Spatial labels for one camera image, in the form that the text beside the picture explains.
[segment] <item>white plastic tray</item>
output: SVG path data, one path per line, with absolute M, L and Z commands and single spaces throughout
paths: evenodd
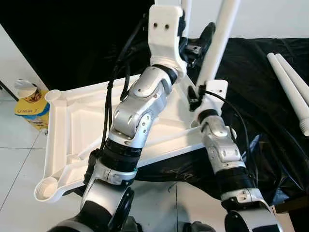
M 138 79 L 132 76 L 130 83 Z M 119 104 L 124 78 L 115 80 L 112 108 Z M 150 130 L 138 167 L 201 148 L 199 128 L 191 128 L 193 114 L 186 99 L 188 77 L 173 85 L 165 110 Z M 45 95 L 50 103 L 49 131 L 43 179 L 34 190 L 36 200 L 55 202 L 83 185 L 92 150 L 100 147 L 107 82 Z

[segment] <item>black backdrop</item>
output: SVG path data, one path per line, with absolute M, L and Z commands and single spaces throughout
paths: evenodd
M 107 81 L 115 56 L 154 0 L 12 0 L 0 23 L 49 89 Z M 138 34 L 147 40 L 147 29 Z M 149 62 L 140 54 L 133 73 Z

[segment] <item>white bracket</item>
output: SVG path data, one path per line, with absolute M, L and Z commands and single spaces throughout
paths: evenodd
M 225 99 L 227 86 L 228 82 L 226 80 L 212 80 L 207 82 L 206 90 L 218 94 L 220 97 L 223 97 Z M 221 107 L 223 106 L 223 104 L 224 102 L 217 97 L 205 94 L 202 100 L 202 104 L 194 111 L 195 121 L 198 122 L 198 115 L 204 110 L 208 109 L 216 110 L 218 112 L 218 115 L 220 116 L 222 113 Z
M 183 11 L 179 6 L 151 6 L 149 10 L 148 45 L 150 64 L 161 64 L 177 71 L 177 82 L 186 75 L 187 64 L 179 54 L 178 27 Z

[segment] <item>white wall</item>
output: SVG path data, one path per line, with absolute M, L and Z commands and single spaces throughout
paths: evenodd
M 180 0 L 155 0 L 179 5 Z M 221 0 L 192 0 L 190 38 L 198 38 L 204 27 L 215 22 Z M 309 0 L 242 0 L 231 37 L 309 37 Z
M 47 89 L 0 25 L 0 80 L 15 96 L 17 96 L 17 91 L 14 88 L 14 83 L 18 78 L 27 79 L 39 88 Z

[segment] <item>white pvc pipe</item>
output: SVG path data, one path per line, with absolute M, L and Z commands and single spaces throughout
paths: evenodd
M 285 72 L 288 74 L 291 81 L 294 83 L 300 95 L 303 97 L 307 105 L 309 106 L 309 86 L 304 80 L 298 75 L 298 73 L 292 68 L 292 66 L 284 59 L 281 54 L 275 55 L 280 65 L 283 67 Z
M 240 0 L 224 0 L 216 22 L 216 31 L 204 57 L 196 86 L 204 85 L 216 77 Z
M 309 107 L 294 86 L 288 74 L 286 74 L 283 67 L 280 65 L 275 55 L 269 53 L 267 58 L 299 119 L 299 127 L 301 131 L 305 136 L 309 136 Z
M 184 10 L 185 29 L 183 30 L 183 37 L 188 38 L 189 25 L 191 18 L 192 0 L 182 0 L 181 8 Z

